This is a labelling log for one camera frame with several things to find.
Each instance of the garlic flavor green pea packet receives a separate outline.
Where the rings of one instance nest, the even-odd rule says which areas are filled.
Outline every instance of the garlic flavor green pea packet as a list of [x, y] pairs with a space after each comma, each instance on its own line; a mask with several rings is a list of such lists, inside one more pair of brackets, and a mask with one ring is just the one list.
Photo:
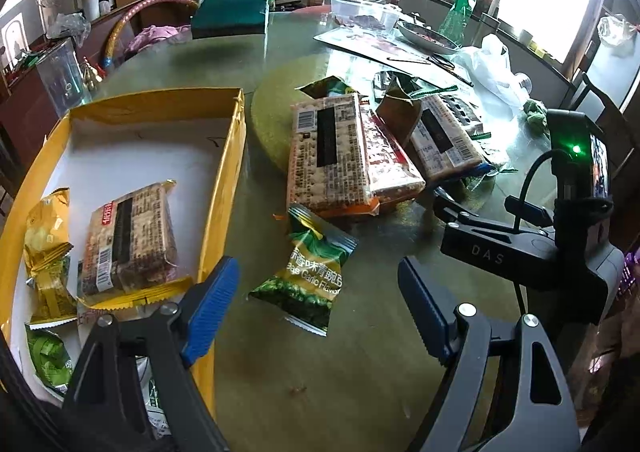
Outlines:
[[326, 336], [342, 289], [342, 267], [358, 242], [300, 204], [290, 204], [289, 219], [294, 248], [286, 268], [249, 295], [278, 306], [291, 323]]

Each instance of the blue gripper pad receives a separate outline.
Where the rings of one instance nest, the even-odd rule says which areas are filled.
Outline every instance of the blue gripper pad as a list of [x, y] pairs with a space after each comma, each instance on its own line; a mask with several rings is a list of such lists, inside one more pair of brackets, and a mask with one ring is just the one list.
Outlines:
[[449, 365], [460, 347], [454, 314], [458, 302], [447, 288], [426, 278], [415, 257], [400, 261], [398, 286], [428, 353]]
[[222, 257], [207, 279], [191, 286], [180, 307], [186, 318], [186, 342], [180, 355], [188, 367], [209, 351], [238, 289], [240, 268], [231, 257]]

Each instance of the box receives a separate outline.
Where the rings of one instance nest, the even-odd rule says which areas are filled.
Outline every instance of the box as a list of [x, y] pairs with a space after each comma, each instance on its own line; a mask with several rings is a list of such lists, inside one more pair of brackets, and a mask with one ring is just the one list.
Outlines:
[[[0, 238], [0, 325], [39, 398], [48, 399], [47, 391], [34, 381], [22, 324], [31, 315], [33, 295], [25, 285], [22, 260], [29, 210], [55, 188], [70, 187], [69, 231], [75, 247], [69, 290], [74, 293], [74, 265], [84, 251], [91, 211], [123, 193], [175, 179], [168, 200], [178, 259], [201, 282], [223, 255], [245, 135], [242, 90], [222, 88], [108, 98], [72, 109], [53, 128]], [[213, 414], [213, 347], [191, 371]]]

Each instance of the red label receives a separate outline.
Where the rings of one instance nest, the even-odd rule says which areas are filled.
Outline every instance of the red label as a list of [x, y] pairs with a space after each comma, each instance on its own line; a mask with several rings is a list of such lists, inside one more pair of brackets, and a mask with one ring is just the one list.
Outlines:
[[102, 224], [109, 225], [111, 223], [111, 212], [113, 211], [113, 201], [102, 207]]

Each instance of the clear plastic bag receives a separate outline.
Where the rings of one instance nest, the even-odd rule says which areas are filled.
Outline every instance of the clear plastic bag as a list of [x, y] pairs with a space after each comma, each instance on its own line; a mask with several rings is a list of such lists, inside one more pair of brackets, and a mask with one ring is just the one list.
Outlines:
[[529, 99], [520, 79], [511, 73], [509, 50], [495, 34], [482, 39], [482, 48], [461, 48], [453, 61], [464, 66], [475, 78], [507, 103], [514, 112]]
[[622, 14], [600, 18], [598, 36], [602, 42], [617, 47], [629, 41], [638, 31]]
[[58, 14], [53, 24], [47, 28], [47, 37], [49, 39], [73, 37], [80, 48], [84, 40], [89, 37], [90, 31], [91, 23], [82, 14], [68, 16]]

